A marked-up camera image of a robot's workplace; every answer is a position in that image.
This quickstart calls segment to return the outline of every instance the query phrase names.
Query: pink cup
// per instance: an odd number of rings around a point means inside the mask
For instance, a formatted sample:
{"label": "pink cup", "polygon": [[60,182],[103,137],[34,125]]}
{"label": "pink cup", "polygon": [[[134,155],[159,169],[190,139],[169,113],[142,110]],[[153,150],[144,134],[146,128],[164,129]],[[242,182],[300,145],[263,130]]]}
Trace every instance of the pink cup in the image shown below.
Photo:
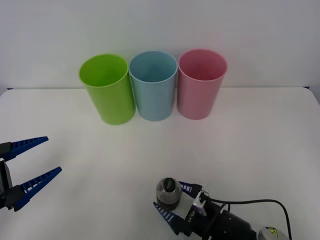
{"label": "pink cup", "polygon": [[182,55],[178,65],[177,108],[188,119],[204,119],[227,72],[227,61],[212,50],[193,49]]}

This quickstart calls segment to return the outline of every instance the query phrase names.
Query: black cable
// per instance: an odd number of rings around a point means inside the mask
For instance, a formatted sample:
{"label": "black cable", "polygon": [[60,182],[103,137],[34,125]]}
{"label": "black cable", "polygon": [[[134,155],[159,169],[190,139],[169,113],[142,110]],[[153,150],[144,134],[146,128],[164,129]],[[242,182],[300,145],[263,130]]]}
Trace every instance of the black cable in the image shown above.
{"label": "black cable", "polygon": [[209,238],[209,233],[211,230],[212,225],[215,223],[215,221],[217,220],[217,218],[220,215],[221,210],[225,207],[225,205],[227,205],[226,203],[222,204],[219,208],[219,210],[215,213],[215,215],[212,217],[211,221],[209,222],[209,224],[206,226],[203,234],[202,234],[202,240],[207,240]]}
{"label": "black cable", "polygon": [[244,205],[244,204],[255,204],[255,203],[276,203],[276,204],[279,204],[282,207],[283,211],[284,211],[289,239],[292,240],[291,227],[290,227],[290,220],[289,220],[288,212],[287,212],[285,206],[281,202],[279,202],[277,200],[259,199],[259,200],[251,200],[251,201],[222,201],[222,200],[217,200],[217,199],[213,199],[213,198],[209,198],[209,200],[211,200],[214,203],[220,203],[220,204],[225,204],[225,205],[226,204],[229,204],[229,205],[231,205],[231,204]]}

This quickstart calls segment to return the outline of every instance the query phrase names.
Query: cup rim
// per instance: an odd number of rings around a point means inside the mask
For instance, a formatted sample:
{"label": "cup rim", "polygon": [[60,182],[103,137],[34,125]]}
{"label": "cup rim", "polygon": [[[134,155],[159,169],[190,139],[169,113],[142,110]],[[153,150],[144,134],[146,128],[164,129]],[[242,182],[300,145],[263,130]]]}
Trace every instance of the cup rim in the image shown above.
{"label": "cup rim", "polygon": [[[132,72],[131,72],[131,70],[130,70],[130,65],[131,65],[132,61],[133,61],[136,57],[138,57],[138,56],[140,56],[140,55],[142,55],[142,54],[146,54],[146,53],[162,53],[162,54],[166,54],[166,55],[168,55],[169,57],[171,57],[171,58],[174,60],[175,66],[176,66],[174,73],[173,73],[170,77],[168,77],[167,79],[164,79],[164,80],[162,80],[162,81],[156,81],[156,82],[142,81],[142,80],[136,78],[136,77],[132,74]],[[177,74],[177,71],[178,71],[178,68],[179,68],[177,59],[176,59],[172,54],[170,54],[169,52],[166,52],[166,51],[158,51],[158,50],[144,51],[144,52],[139,53],[138,55],[136,55],[136,56],[131,60],[130,65],[129,65],[129,73],[130,73],[130,76],[132,76],[135,80],[137,80],[137,81],[139,81],[139,82],[141,82],[141,83],[144,83],[144,84],[159,84],[159,83],[163,83],[163,82],[165,82],[165,81],[168,81],[168,80],[171,79],[174,75]]]}
{"label": "cup rim", "polygon": [[[198,51],[198,50],[208,51],[208,52],[214,53],[214,54],[218,55],[220,58],[222,58],[222,59],[224,60],[224,62],[225,62],[225,65],[226,65],[226,66],[225,66],[225,71],[224,71],[224,73],[223,73],[221,76],[219,76],[219,77],[217,77],[217,78],[214,78],[214,79],[210,79],[210,80],[200,80],[200,79],[196,79],[196,78],[193,78],[193,77],[191,77],[191,76],[188,76],[184,71],[182,71],[181,68],[180,68],[181,58],[182,58],[184,55],[186,55],[186,54],[188,54],[188,53],[190,53],[190,52]],[[202,82],[202,83],[205,82],[205,83],[207,83],[207,82],[214,82],[214,81],[222,78],[223,76],[225,76],[225,74],[226,74],[227,71],[228,71],[228,62],[227,62],[227,60],[226,60],[221,54],[219,54],[219,53],[216,52],[216,51],[213,51],[213,50],[208,49],[208,48],[193,48],[193,49],[191,49],[191,50],[189,50],[189,51],[186,51],[185,53],[182,54],[182,56],[179,58],[179,61],[178,61],[178,67],[179,67],[180,72],[181,72],[184,76],[186,76],[187,78],[192,79],[192,80],[195,80],[195,81],[198,81],[198,82]]]}
{"label": "cup rim", "polygon": [[[90,60],[94,59],[94,58],[101,57],[101,56],[106,56],[106,55],[108,55],[108,56],[114,56],[114,57],[117,57],[117,58],[120,58],[121,60],[123,60],[123,61],[125,62],[125,64],[126,64],[125,74],[124,74],[119,80],[117,80],[116,82],[111,83],[111,84],[109,84],[109,85],[105,85],[105,86],[93,86],[93,85],[90,85],[90,84],[85,83],[85,82],[81,79],[81,76],[80,76],[80,72],[81,72],[81,70],[83,69],[84,65],[85,65],[87,62],[89,62]],[[114,85],[120,83],[120,81],[123,80],[123,79],[126,77],[126,75],[128,74],[128,72],[129,72],[128,62],[127,62],[122,56],[117,55],[117,54],[114,54],[114,53],[105,53],[105,54],[95,55],[95,56],[93,56],[93,57],[90,57],[88,60],[86,60],[86,61],[81,65],[81,67],[80,67],[80,69],[79,69],[78,75],[79,75],[80,81],[81,81],[85,86],[90,87],[90,88],[102,89],[102,88],[108,88],[108,87],[111,87],[111,86],[114,86]]]}

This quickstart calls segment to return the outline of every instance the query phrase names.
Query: cylindrical cup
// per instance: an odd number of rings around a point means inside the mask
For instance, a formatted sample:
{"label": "cylindrical cup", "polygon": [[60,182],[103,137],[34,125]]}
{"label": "cylindrical cup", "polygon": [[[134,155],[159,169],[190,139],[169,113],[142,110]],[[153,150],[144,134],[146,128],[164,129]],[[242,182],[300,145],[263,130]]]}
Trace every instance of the cylindrical cup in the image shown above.
{"label": "cylindrical cup", "polygon": [[208,49],[193,49],[179,60],[177,108],[188,119],[207,117],[212,109],[227,61]]}
{"label": "cylindrical cup", "polygon": [[101,119],[108,124],[123,124],[136,111],[128,63],[114,54],[94,56],[79,71]]}
{"label": "cylindrical cup", "polygon": [[144,119],[161,121],[171,114],[177,70],[176,59],[162,51],[143,52],[131,61],[135,102]]}

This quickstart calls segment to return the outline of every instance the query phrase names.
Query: green cup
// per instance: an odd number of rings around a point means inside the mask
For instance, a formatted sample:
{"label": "green cup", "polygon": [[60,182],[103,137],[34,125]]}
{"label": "green cup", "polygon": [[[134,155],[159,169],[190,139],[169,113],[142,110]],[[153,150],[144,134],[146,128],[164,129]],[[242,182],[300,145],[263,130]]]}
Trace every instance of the green cup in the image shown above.
{"label": "green cup", "polygon": [[114,54],[94,56],[80,68],[79,77],[101,119],[108,124],[123,124],[136,111],[128,63]]}

